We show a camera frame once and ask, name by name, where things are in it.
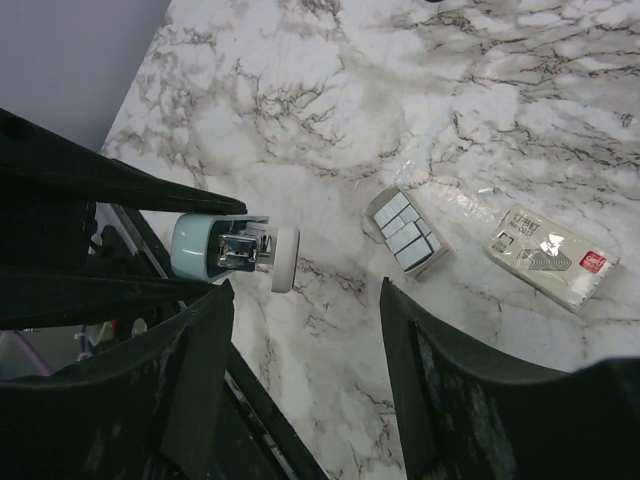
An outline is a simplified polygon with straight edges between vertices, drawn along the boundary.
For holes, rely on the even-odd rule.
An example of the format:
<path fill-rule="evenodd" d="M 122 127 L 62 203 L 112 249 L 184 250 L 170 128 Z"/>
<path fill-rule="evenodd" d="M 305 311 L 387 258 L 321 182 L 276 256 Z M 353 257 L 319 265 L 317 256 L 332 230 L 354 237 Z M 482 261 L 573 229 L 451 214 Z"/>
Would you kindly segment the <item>staple box tray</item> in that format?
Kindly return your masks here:
<path fill-rule="evenodd" d="M 408 192 L 381 191 L 364 211 L 405 275 L 417 278 L 449 252 L 449 245 Z"/>

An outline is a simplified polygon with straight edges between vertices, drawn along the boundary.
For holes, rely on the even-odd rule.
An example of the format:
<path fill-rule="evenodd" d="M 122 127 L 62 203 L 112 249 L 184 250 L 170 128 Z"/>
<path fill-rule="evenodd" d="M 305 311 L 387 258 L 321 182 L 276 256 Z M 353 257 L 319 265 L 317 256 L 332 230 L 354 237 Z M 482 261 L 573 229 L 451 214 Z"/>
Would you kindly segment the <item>light blue mini stapler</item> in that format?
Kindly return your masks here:
<path fill-rule="evenodd" d="M 295 226 L 273 226 L 267 216 L 189 213 L 178 218 L 170 244 L 173 273 L 212 283 L 233 271 L 271 268 L 271 291 L 292 290 L 300 246 Z"/>

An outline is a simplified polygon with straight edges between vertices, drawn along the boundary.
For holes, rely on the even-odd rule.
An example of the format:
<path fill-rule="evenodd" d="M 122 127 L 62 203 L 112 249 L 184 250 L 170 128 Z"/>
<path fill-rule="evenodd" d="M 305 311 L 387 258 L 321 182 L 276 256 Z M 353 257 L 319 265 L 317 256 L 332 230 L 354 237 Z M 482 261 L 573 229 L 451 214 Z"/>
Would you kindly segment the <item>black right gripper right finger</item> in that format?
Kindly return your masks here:
<path fill-rule="evenodd" d="M 490 347 L 390 281 L 380 317 L 411 479 L 635 479 L 639 362 L 572 373 Z"/>

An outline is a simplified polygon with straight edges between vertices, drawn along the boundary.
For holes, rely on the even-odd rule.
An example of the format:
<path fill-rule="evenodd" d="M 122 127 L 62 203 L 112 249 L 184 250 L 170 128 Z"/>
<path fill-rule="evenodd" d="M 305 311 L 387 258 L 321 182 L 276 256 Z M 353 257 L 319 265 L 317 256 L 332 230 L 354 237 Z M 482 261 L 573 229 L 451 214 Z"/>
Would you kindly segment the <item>cream staple box sleeve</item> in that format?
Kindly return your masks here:
<path fill-rule="evenodd" d="M 485 252 L 573 313 L 582 309 L 620 262 L 619 256 L 518 204 L 504 214 Z"/>

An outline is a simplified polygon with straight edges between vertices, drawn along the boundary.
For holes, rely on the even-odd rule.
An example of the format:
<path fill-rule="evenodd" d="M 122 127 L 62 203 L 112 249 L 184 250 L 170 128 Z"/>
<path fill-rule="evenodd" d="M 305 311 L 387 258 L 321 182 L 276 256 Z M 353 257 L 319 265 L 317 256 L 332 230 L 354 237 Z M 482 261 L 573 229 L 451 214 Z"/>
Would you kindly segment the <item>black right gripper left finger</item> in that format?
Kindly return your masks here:
<path fill-rule="evenodd" d="M 3 382 L 2 478 L 205 478 L 233 321 L 224 282 L 103 353 Z"/>

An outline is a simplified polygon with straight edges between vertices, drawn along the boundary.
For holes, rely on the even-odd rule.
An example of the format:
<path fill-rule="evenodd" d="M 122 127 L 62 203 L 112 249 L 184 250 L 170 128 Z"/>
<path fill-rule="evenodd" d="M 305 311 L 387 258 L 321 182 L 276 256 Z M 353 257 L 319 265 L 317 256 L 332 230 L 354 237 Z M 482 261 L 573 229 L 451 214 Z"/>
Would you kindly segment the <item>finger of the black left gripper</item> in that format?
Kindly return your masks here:
<path fill-rule="evenodd" d="M 214 284 L 143 276 L 1 268 L 1 328 L 93 325 L 164 303 L 198 300 Z"/>
<path fill-rule="evenodd" d="M 1 111 L 1 177 L 145 211 L 245 214 L 240 200 L 157 178 Z"/>

